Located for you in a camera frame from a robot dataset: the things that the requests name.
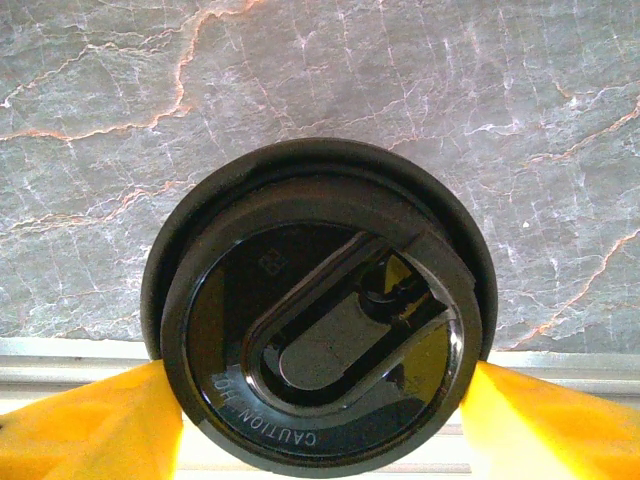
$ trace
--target gray marble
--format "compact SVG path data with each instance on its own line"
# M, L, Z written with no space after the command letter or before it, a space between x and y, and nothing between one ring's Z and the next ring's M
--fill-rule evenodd
M398 152L472 212L495 347L640 353L640 4L0 2L0 336L140 339L145 258L278 140Z

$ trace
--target metal frame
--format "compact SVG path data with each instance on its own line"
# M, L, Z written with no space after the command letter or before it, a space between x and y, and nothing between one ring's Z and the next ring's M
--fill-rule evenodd
M0 338L0 414L147 361L142 342ZM492 352L489 361L640 409L640 355ZM438 480L470 478L471 456L456 412L425 445L364 476L377 480L400 480L400 475ZM242 464L186 421L176 478L209 478L211 472L224 472L225 478L255 480L268 475Z

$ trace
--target marble surface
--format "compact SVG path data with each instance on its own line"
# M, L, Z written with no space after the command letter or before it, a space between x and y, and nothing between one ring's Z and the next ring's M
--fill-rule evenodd
M278 140L400 153L499 278L501 350L640 353L640 4L0 2L0 336L138 340L160 225Z

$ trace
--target black cup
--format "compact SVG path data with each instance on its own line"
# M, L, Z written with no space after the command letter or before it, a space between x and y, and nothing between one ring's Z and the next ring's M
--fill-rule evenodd
M363 143L271 145L214 172L151 249L141 317L189 418L256 467L379 468L460 403L496 326L487 246L455 196Z

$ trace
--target yellow object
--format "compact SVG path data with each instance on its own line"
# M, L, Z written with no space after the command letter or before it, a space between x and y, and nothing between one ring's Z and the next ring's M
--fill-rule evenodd
M170 479L181 432L156 361L0 416L0 479Z
M485 478L640 479L631 408L480 362L461 412Z

